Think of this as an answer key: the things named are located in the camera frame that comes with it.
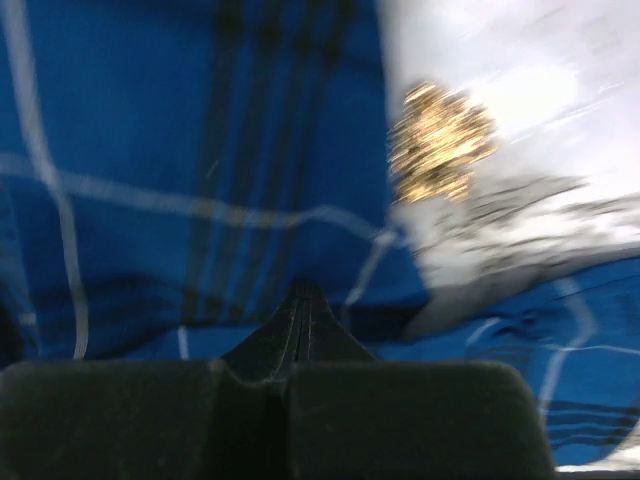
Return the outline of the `blue plaid shirt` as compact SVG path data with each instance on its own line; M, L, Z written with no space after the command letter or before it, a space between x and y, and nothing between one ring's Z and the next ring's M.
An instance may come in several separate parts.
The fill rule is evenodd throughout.
M394 201L434 82L468 196ZM385 360L496 358L557 461L639 432L635 1L5 1L1 292L41 358L196 358L294 277Z

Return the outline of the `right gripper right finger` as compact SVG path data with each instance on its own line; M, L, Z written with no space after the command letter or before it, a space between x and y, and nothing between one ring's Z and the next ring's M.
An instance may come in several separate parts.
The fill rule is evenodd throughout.
M301 326L289 375L293 479L552 479L529 387L498 362L335 361L322 292L290 289Z

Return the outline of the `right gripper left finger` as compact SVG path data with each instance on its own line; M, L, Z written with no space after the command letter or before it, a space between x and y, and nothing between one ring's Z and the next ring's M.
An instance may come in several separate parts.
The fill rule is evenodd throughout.
M303 289L225 356L20 362L1 374L5 479L295 479L284 378Z

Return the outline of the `small gold pink brooch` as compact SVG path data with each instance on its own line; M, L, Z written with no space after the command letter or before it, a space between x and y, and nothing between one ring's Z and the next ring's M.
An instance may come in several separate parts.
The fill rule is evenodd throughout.
M389 132L394 201L416 203L468 196L472 165L497 150L496 122L487 108L434 82L411 88Z

